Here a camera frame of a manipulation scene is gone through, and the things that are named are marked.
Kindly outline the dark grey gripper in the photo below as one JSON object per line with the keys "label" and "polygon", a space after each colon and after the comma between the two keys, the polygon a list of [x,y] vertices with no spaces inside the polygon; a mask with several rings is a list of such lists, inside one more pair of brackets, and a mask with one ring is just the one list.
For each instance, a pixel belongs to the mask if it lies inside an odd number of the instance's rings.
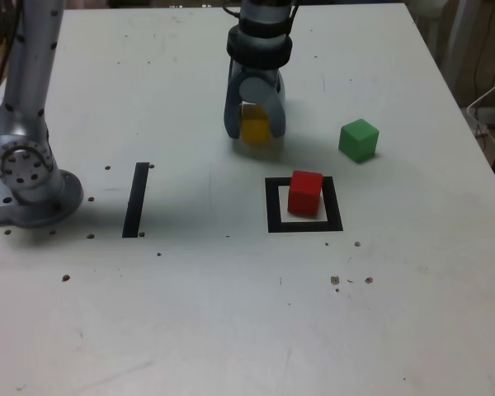
{"label": "dark grey gripper", "polygon": [[285,86],[279,69],[230,61],[224,127],[231,139],[281,139],[286,131]]}

